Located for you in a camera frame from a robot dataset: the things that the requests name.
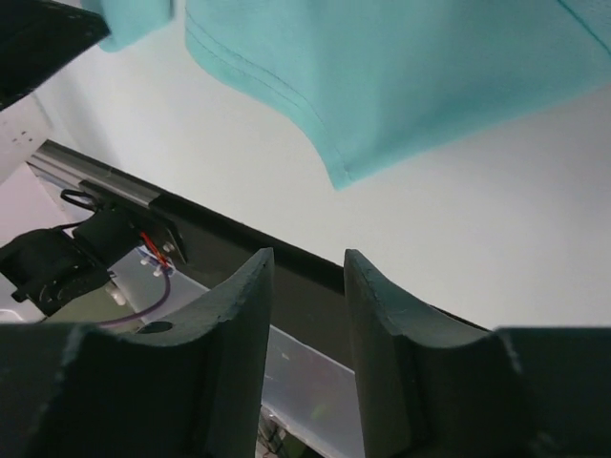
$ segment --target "fabric hem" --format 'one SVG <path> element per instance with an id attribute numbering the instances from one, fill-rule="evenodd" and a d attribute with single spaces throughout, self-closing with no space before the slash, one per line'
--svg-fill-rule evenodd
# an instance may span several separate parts
<path id="1" fill-rule="evenodd" d="M 196 62 L 208 73 L 239 91 L 254 94 L 263 103 L 291 119 L 319 152 L 335 189 L 345 188 L 354 182 L 322 119 L 300 94 L 274 74 L 217 42 L 193 20 L 189 11 L 185 43 Z"/>
<path id="2" fill-rule="evenodd" d="M 609 47 L 607 46 L 607 44 L 605 43 L 605 41 L 600 38 L 593 30 L 592 28 L 588 25 L 588 23 L 583 20 L 583 18 L 577 14 L 571 7 L 569 7 L 567 5 L 567 3 L 564 0 L 557 0 L 558 4 L 560 5 L 561 8 L 563 8 L 564 10 L 566 10 L 566 12 L 571 15 L 573 17 L 573 19 L 575 19 L 575 21 L 577 21 L 577 23 L 583 27 L 583 29 L 590 35 L 592 36 L 592 38 L 594 39 L 594 41 L 596 41 L 599 45 L 602 46 L 602 48 L 607 52 L 607 54 L 609 54 L 609 57 L 611 58 L 611 49 L 609 49 Z"/>

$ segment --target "white background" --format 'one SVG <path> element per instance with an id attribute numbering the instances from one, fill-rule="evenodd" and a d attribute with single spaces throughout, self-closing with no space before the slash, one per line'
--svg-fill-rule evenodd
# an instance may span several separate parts
<path id="1" fill-rule="evenodd" d="M 338 193 L 290 121 L 198 67 L 182 20 L 46 84 L 53 138 L 328 260 L 359 248 L 482 325 L 611 324 L 611 88 Z"/>

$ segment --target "silver metal bar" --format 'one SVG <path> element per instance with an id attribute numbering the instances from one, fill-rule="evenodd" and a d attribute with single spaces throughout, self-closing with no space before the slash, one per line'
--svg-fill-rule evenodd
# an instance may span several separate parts
<path id="1" fill-rule="evenodd" d="M 114 173 L 110 166 L 102 167 L 45 143 L 28 160 L 37 174 L 59 180 L 69 187 L 77 188 L 82 180 L 103 186 L 115 194 L 127 198 L 143 207 L 159 196 L 157 191 L 132 182 Z"/>

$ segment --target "teal fabric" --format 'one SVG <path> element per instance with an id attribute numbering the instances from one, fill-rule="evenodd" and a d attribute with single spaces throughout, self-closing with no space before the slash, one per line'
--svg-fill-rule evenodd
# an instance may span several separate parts
<path id="1" fill-rule="evenodd" d="M 611 81 L 607 0 L 188 0 L 186 17 L 197 62 L 290 117 L 337 188 Z"/>
<path id="2" fill-rule="evenodd" d="M 111 35 L 100 43 L 117 52 L 172 20 L 170 0 L 81 0 L 84 9 L 104 16 Z"/>

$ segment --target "black cable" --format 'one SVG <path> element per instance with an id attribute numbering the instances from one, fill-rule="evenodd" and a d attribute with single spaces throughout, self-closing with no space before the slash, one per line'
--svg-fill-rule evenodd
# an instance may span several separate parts
<path id="1" fill-rule="evenodd" d="M 65 231 L 66 229 L 72 229 L 73 227 L 80 226 L 81 222 L 71 222 L 70 224 L 60 224 L 59 226 L 55 226 L 53 229 L 57 229 L 60 231 Z"/>
<path id="2" fill-rule="evenodd" d="M 59 194 L 62 200 L 71 203 L 72 205 L 89 210 L 90 212 L 96 212 L 100 205 L 97 199 L 89 193 L 84 191 L 77 191 L 75 189 L 64 189 Z"/>

